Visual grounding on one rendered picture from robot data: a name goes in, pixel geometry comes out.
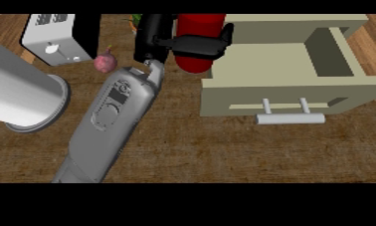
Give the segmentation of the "pink round vegetable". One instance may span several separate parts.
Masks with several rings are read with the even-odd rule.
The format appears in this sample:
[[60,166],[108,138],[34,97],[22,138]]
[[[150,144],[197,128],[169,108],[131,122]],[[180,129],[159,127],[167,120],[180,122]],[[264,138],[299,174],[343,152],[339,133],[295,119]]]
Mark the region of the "pink round vegetable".
[[118,60],[112,55],[112,47],[108,47],[105,53],[100,54],[94,59],[96,70],[106,74],[116,68],[116,65]]

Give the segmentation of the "green and orange vegetable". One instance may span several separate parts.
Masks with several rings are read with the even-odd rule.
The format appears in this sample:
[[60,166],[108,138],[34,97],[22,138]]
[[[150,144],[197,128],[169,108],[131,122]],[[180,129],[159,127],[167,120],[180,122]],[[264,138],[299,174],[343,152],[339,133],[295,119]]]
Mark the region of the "green and orange vegetable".
[[134,35],[137,35],[141,17],[143,17],[143,14],[131,14],[130,16],[130,25],[131,25]]

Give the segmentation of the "white toaster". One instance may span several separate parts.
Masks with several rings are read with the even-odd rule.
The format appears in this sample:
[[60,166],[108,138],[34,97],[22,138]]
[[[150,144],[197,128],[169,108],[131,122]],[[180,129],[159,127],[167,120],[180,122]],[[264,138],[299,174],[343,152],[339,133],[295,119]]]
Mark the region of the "white toaster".
[[22,47],[49,65],[97,57],[100,14],[31,14],[21,37]]

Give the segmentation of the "grey cylindrical pot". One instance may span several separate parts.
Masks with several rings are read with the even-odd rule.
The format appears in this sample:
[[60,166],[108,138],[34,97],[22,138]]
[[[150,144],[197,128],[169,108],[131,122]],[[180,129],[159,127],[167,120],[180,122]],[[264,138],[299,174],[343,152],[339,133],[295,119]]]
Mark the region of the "grey cylindrical pot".
[[16,132],[44,129],[68,107],[71,87],[0,46],[0,121]]

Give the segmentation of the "red can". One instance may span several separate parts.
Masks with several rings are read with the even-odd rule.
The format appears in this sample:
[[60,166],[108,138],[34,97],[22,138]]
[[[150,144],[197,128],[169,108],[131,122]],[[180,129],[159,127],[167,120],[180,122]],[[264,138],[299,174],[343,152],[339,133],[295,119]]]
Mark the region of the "red can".
[[[221,31],[224,14],[178,14],[177,36],[202,35],[217,37]],[[175,56],[180,68],[190,74],[206,72],[212,65],[212,60]]]

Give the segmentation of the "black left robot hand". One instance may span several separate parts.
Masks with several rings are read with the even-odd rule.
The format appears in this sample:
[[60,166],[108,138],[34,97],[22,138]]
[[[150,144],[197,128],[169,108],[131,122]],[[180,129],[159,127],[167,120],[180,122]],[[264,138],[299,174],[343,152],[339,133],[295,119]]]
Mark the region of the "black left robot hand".
[[140,63],[158,60],[167,61],[168,53],[181,57],[217,60],[224,55],[225,47],[231,44],[233,24],[227,23],[220,35],[172,36],[174,19],[177,14],[144,14],[139,23],[136,36],[134,60]]

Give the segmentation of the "beige open drawer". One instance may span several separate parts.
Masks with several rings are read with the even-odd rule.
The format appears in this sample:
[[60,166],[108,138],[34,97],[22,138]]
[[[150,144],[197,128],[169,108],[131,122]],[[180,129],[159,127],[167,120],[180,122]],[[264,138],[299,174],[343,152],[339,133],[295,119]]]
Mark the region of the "beige open drawer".
[[212,65],[220,86],[354,85],[369,81],[346,38],[363,14],[230,14],[233,44]]

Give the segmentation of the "beige drawer front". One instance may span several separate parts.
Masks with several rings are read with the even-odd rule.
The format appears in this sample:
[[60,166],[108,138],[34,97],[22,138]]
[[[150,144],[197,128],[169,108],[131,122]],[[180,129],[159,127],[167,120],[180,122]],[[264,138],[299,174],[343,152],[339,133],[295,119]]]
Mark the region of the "beige drawer front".
[[376,77],[320,77],[308,80],[203,79],[200,116],[264,113],[268,99],[274,113],[301,113],[305,98],[314,113],[343,113],[376,100]]

